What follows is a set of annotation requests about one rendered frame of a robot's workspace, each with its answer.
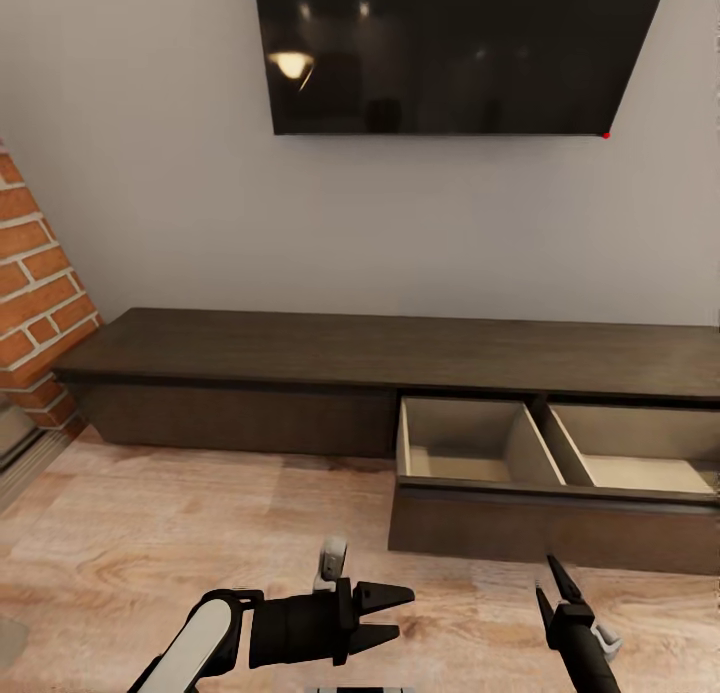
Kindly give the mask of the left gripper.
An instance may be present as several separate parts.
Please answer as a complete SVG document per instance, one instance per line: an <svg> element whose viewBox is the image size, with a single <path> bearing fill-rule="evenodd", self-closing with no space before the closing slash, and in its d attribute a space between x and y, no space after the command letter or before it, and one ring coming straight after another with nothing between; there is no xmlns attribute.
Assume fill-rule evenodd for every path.
<svg viewBox="0 0 720 693"><path fill-rule="evenodd" d="M284 662L333 658L346 664L348 652L359 653L400 636L398 625L360 624L360 617L415 601L405 587L338 578L334 592L289 596L287 599Z"/></svg>

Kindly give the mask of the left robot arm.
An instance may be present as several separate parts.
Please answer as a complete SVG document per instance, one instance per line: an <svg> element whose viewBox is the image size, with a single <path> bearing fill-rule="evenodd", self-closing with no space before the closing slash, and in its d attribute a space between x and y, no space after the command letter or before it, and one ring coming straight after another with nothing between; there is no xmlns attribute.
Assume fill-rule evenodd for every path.
<svg viewBox="0 0 720 693"><path fill-rule="evenodd" d="M359 653L400 636L398 625L360 624L360 617L415 601L405 587L341 578L347 542L327 536L319 553L313 594L265 600L262 590L216 589L202 597L162 656L127 693L199 693L199 678L234 670L244 611L254 609L250 669Z"/></svg>

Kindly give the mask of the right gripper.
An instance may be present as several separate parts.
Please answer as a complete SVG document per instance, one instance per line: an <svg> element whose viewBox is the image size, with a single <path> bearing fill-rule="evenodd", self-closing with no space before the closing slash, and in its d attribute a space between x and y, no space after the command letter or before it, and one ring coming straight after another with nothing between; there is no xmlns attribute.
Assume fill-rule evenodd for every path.
<svg viewBox="0 0 720 693"><path fill-rule="evenodd" d="M597 676L615 680L591 628L594 612L583 600L581 591L569 578L565 569L552 555L547 556L555 582L563 600L569 604L557 604L554 611L541 588L536 589L539 608L545 625L546 641L551 650L561 653L573 686Z"/></svg>

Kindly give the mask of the pillar candle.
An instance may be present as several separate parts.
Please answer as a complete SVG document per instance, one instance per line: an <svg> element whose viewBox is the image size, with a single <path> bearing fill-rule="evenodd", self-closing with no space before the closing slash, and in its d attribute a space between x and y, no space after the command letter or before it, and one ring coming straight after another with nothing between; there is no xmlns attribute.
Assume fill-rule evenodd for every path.
<svg viewBox="0 0 720 693"><path fill-rule="evenodd" d="M26 624L0 614L0 674L4 674L19 658L29 639Z"/></svg>

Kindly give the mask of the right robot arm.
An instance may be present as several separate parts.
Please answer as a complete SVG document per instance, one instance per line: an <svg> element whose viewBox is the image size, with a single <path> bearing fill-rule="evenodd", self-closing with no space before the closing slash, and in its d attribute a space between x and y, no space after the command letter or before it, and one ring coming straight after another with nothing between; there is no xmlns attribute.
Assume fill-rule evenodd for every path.
<svg viewBox="0 0 720 693"><path fill-rule="evenodd" d="M595 615L581 591L555 557L548 555L547 562L562 599L569 601L554 611L543 590L536 589L549 648L561 653L577 693L621 693L610 665L624 640L605 622L592 627Z"/></svg>

